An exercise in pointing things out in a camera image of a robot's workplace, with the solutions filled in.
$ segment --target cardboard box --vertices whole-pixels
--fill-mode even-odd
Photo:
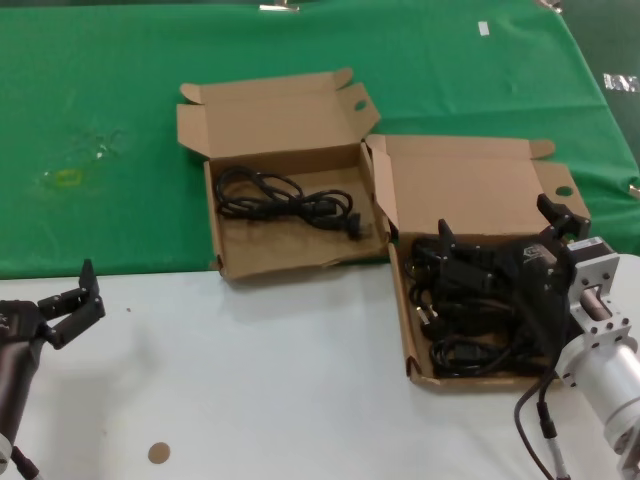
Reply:
[[[537,234],[548,226],[536,200],[546,193],[585,217],[589,212],[569,170],[541,160],[553,154],[548,140],[370,135],[377,202],[398,230],[389,244],[405,370],[424,385],[505,385],[522,377],[439,379],[430,342],[409,302],[403,264],[413,240],[438,233],[444,218],[464,243],[496,244]]]
[[[362,139],[380,119],[353,72],[183,84],[178,105],[179,142],[209,157],[204,165],[216,268],[228,279],[323,267],[386,255],[386,222],[373,200],[371,160]],[[372,234],[359,241],[344,232],[318,230],[299,218],[269,222],[225,219],[213,193],[218,173],[232,165],[288,176],[305,194],[340,189]],[[247,182],[234,194],[256,195]]]

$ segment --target wet stain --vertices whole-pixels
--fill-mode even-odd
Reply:
[[[101,169],[122,156],[124,133],[115,129],[107,133],[95,130],[74,135],[66,151],[54,155],[47,163],[40,183],[50,189],[74,189],[100,175]]]

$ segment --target box lid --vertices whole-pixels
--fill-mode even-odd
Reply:
[[[380,119],[364,85],[336,72],[195,85],[180,91],[178,141],[215,158],[359,142]]]
[[[575,187],[566,167],[532,161],[553,154],[549,140],[370,135],[367,144],[377,202],[401,234],[437,234],[441,218],[462,236],[537,233],[548,225],[538,195],[556,201],[558,187]],[[588,214],[574,197],[559,201]]]

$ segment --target robotic arm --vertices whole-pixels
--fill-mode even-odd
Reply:
[[[37,305],[0,301],[0,474],[12,459],[24,478],[38,478],[38,470],[14,442],[42,346],[48,342],[59,350],[105,315],[91,261],[85,260],[78,283],[78,288],[40,300]],[[48,325],[65,315],[54,327]]]
[[[518,305],[555,371],[586,398],[620,455],[625,480],[640,478],[640,362],[631,319],[611,298],[619,256],[600,237],[564,244],[572,233],[586,237],[588,221],[546,197],[538,202],[551,226],[540,242],[523,250]],[[562,325],[568,323],[563,332]]]
[[[540,195],[538,209],[549,227],[539,235],[493,248],[460,245],[440,220],[440,250],[447,259],[440,275],[468,288],[510,296],[541,351],[551,360],[549,375],[536,386],[543,391],[538,412],[556,478],[569,476],[544,402],[553,370],[568,387],[580,390],[602,422],[605,439],[620,455],[622,478],[640,480],[638,343],[629,336],[631,319],[610,296],[619,256],[600,237],[587,238],[589,220],[574,215],[565,205]],[[569,235],[578,241],[566,243]],[[527,392],[518,402],[517,425],[519,408],[535,392]],[[538,466],[552,479],[524,432],[520,433]]]

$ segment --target cable bundle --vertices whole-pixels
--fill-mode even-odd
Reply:
[[[229,183],[242,177],[251,182],[262,196],[227,195]],[[275,182],[286,184],[294,193],[273,185]],[[218,213],[225,218],[269,221],[297,216],[321,230],[344,231],[351,240],[359,240],[364,235],[360,214],[351,213],[353,198],[342,190],[323,190],[305,195],[300,185],[288,177],[235,166],[218,175],[215,195]]]
[[[421,317],[421,330],[432,341],[429,356],[438,377],[479,377],[500,371],[536,376],[545,367],[522,319],[512,307],[501,279],[480,292],[441,275],[443,258],[438,242],[419,237],[405,262],[412,280],[409,299]],[[481,251],[466,255],[470,264],[481,265]],[[477,340],[487,334],[504,337],[504,346]]]

